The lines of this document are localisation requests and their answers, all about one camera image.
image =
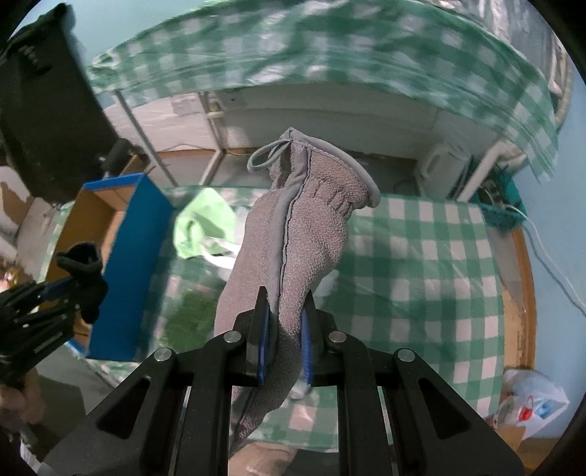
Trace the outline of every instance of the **white cable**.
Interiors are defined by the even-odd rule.
[[[572,290],[572,294],[574,295],[574,299],[575,299],[575,304],[579,304],[580,308],[582,309],[582,312],[584,314],[586,314],[586,302],[584,302],[582,299],[580,299],[580,297],[578,296],[578,293],[574,289],[574,286],[572,285],[572,282],[570,281],[570,279],[564,273],[561,272],[561,270],[556,265],[556,262],[553,260],[553,258],[547,252],[546,248],[543,246],[543,242],[541,241],[541,237],[539,236],[539,232],[537,231],[537,227],[535,226],[535,223],[533,223],[531,218],[529,218],[521,210],[519,210],[517,207],[514,207],[513,205],[505,205],[505,208],[513,210],[513,211],[517,212],[518,214],[522,215],[531,224],[531,226],[533,227],[533,230],[535,231],[535,238],[537,238],[537,242],[539,243],[539,246],[541,247],[543,254],[545,255],[545,257],[550,262],[550,264],[555,268],[555,270],[558,272],[558,274],[564,279],[564,281],[567,283],[567,285]],[[568,292],[568,290],[564,286],[562,286],[562,285],[560,285],[560,286],[565,291],[566,294],[570,295],[570,293]]]

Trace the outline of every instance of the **human hand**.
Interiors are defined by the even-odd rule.
[[[45,413],[45,403],[40,394],[39,382],[39,374],[36,369],[32,369],[25,376],[22,391],[0,385],[0,410],[14,412],[25,423],[40,422]]]

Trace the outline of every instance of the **gray glove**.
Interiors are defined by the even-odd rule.
[[[256,164],[265,153],[267,161]],[[278,335],[271,339],[269,351],[274,360],[262,387],[234,389],[235,446],[287,398],[301,370],[300,313],[305,297],[340,260],[352,212],[376,207],[380,201],[378,187],[355,159],[292,128],[250,157],[249,171],[263,168],[270,168],[271,191],[248,214],[214,329],[215,335],[232,329],[240,312],[254,308],[258,288],[266,286],[270,332]]]

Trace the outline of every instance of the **plastic bag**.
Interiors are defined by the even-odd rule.
[[[570,404],[563,388],[535,370],[506,370],[503,391],[508,396],[493,417],[493,427],[525,427],[523,439],[537,433]]]

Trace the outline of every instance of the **white container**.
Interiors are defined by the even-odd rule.
[[[420,194],[439,200],[447,198],[469,161],[470,152],[459,145],[442,142],[434,146],[415,168]]]

